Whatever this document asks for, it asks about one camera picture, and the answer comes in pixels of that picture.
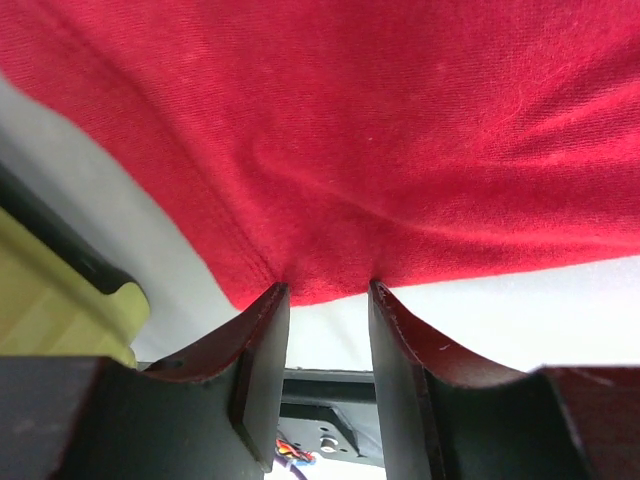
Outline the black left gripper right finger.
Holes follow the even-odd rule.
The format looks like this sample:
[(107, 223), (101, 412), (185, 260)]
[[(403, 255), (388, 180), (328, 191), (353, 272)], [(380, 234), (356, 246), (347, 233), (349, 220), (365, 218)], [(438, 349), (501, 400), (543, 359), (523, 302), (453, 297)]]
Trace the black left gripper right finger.
[(381, 282), (369, 336), (391, 479), (635, 479), (639, 370), (489, 360), (412, 314)]

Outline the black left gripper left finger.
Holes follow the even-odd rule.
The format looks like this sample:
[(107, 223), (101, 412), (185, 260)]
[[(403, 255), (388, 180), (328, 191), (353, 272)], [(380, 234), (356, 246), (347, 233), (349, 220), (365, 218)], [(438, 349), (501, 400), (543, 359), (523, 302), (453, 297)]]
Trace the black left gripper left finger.
[(107, 357), (1, 361), (5, 479), (260, 479), (271, 470), (289, 332), (276, 283), (138, 371)]

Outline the red t shirt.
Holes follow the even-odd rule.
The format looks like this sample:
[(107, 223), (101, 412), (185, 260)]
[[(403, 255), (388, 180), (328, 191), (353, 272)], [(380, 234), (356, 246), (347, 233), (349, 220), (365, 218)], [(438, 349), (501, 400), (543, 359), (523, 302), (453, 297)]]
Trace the red t shirt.
[(1, 70), (236, 307), (639, 251), (635, 1), (5, 1)]

